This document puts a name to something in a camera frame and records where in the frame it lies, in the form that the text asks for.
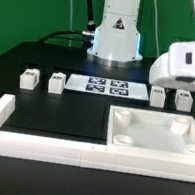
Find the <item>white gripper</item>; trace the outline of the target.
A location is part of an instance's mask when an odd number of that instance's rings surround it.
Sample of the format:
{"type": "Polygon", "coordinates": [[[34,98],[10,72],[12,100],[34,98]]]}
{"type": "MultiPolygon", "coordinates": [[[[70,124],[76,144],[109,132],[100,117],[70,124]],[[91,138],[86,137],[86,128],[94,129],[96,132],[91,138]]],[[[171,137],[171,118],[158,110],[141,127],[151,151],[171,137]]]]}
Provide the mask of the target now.
{"type": "Polygon", "coordinates": [[[172,43],[150,68],[152,86],[195,92],[195,41],[172,43]]]}

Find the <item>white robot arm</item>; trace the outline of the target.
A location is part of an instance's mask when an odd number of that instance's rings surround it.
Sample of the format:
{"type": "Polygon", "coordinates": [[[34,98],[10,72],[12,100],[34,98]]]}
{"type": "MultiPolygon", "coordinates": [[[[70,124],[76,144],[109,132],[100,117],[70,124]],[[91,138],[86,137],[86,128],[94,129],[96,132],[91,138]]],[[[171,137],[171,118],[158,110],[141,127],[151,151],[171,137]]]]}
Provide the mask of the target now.
{"type": "MultiPolygon", "coordinates": [[[[100,64],[126,67],[141,60],[137,19],[140,0],[105,0],[102,23],[95,30],[89,58],[100,64]]],[[[172,43],[152,64],[152,86],[195,92],[195,41],[172,43]]]]}

